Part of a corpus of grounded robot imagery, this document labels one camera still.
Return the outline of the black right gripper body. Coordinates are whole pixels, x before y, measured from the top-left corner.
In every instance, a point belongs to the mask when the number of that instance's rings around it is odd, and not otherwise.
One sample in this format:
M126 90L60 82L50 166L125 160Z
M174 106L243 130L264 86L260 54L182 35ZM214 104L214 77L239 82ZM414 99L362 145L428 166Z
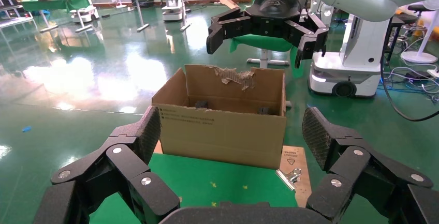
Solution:
M246 8L250 17L250 33L276 38L292 36L289 22L299 22L306 0L254 0Z

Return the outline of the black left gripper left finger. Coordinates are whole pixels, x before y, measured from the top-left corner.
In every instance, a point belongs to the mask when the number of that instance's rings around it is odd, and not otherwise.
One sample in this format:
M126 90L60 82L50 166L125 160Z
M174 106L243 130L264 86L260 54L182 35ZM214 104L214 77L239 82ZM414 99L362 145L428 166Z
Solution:
M179 197L149 167L160 136L158 107L115 128L101 147L51 177L34 223L89 223L117 193L141 223L159 223L180 207Z

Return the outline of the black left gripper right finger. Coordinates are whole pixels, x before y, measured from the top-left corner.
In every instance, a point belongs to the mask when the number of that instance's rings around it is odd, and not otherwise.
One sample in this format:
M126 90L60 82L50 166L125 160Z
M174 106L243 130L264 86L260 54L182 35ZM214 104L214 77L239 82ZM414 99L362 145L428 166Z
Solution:
M389 223L438 223L438 191L424 174L376 151L356 130L307 108L303 138L326 173L306 208L338 223L360 195Z

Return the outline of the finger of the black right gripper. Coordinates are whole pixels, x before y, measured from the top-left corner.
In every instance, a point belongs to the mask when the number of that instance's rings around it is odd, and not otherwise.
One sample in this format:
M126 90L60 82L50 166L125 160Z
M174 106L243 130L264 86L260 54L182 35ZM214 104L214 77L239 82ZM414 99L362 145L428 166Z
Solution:
M253 15L239 7L213 16L206 39L207 53L214 54L226 39L250 34L254 18Z
M284 39L297 48L294 67L303 60L312 59L315 52L326 51L329 28L314 13L308 13L297 22L284 21Z

